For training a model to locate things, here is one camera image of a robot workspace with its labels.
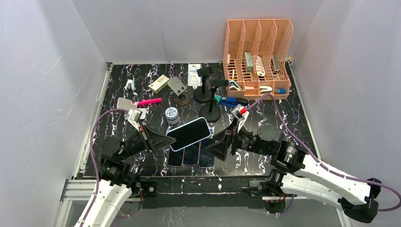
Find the small cardboard box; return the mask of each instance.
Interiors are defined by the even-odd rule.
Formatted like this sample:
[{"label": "small cardboard box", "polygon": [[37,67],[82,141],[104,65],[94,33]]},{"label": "small cardboard box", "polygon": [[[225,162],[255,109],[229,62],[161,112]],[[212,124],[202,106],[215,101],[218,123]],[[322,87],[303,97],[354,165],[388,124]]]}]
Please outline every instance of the small cardboard box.
[{"label": "small cardboard box", "polygon": [[155,82],[153,82],[151,85],[148,87],[150,90],[152,90],[154,93],[159,93],[165,86],[167,86],[169,78],[167,78],[165,75],[162,75],[159,77]]},{"label": "small cardboard box", "polygon": [[251,53],[245,52],[245,72],[251,72],[253,68],[253,62]]}]

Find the phone screen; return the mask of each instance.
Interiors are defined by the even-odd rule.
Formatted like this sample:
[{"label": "phone screen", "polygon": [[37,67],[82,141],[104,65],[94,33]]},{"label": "phone screen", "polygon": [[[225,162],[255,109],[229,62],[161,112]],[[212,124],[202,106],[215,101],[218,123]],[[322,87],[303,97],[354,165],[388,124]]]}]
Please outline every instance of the phone screen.
[{"label": "phone screen", "polygon": [[201,142],[194,143],[184,148],[184,165],[196,166],[199,161],[199,151],[201,149]]},{"label": "phone screen", "polygon": [[210,134],[210,129],[206,119],[200,117],[169,131],[166,135],[177,140],[175,143],[170,145],[172,150],[177,151],[209,137]]},{"label": "phone screen", "polygon": [[204,139],[200,142],[199,167],[212,168],[214,166],[214,156],[205,151],[205,148],[214,143],[214,139]]},{"label": "phone screen", "polygon": [[182,167],[184,158],[184,149],[173,151],[170,149],[167,158],[167,165],[174,167]]}]

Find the round container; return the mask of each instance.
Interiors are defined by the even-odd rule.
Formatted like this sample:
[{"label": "round container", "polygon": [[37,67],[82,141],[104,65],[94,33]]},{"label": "round container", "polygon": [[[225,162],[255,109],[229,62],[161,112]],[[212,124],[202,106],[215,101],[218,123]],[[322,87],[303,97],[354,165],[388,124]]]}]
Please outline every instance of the round container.
[{"label": "round container", "polygon": [[169,107],[165,111],[167,123],[176,124],[179,121],[178,110],[174,107]]}]

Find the pink highlighter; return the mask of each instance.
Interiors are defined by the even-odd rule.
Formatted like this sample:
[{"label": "pink highlighter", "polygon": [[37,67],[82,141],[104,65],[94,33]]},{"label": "pink highlighter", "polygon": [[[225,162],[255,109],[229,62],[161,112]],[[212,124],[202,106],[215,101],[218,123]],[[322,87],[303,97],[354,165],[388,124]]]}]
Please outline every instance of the pink highlighter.
[{"label": "pink highlighter", "polygon": [[161,98],[156,98],[156,99],[147,99],[147,100],[143,100],[137,103],[137,106],[141,106],[141,105],[149,105],[149,104],[154,104],[154,103],[161,103],[162,99]]}]

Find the white wall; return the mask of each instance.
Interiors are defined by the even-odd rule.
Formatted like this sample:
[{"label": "white wall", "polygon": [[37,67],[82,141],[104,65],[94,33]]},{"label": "white wall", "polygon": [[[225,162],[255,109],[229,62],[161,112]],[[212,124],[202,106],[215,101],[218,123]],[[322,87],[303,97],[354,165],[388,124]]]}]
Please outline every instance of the white wall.
[{"label": "white wall", "polygon": [[71,0],[0,2],[0,220],[54,225],[106,63]]},{"label": "white wall", "polygon": [[[398,191],[400,12],[399,1],[325,0],[294,57],[296,80],[323,159]],[[382,189],[378,201],[387,208],[398,199]],[[369,226],[401,226],[401,212],[380,212]]]},{"label": "white wall", "polygon": [[227,19],[290,18],[293,56],[322,0],[73,0],[106,61],[222,61]]}]

